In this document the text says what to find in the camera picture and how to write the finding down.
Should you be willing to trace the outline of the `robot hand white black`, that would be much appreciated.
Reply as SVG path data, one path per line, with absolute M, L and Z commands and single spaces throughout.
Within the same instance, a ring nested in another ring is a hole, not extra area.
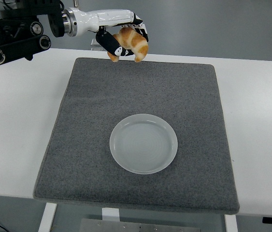
M 135 62 L 142 61 L 148 53 L 148 35 L 144 22 L 132 11 L 115 9 L 83 12 L 70 11 L 71 36 L 87 31 L 96 34 L 95 39 L 113 62 L 122 56 L 134 55 Z

